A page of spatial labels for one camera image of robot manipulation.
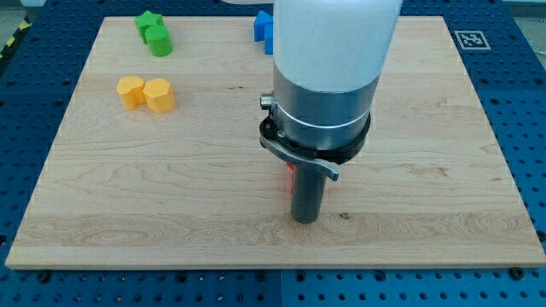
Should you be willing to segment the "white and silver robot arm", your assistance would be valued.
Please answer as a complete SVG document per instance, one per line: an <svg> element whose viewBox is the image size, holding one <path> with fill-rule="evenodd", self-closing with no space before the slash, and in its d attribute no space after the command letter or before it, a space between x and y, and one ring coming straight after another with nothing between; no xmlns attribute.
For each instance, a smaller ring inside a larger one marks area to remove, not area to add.
<svg viewBox="0 0 546 307"><path fill-rule="evenodd" d="M362 149L402 0L272 0L274 101L263 138L343 164Z"/></svg>

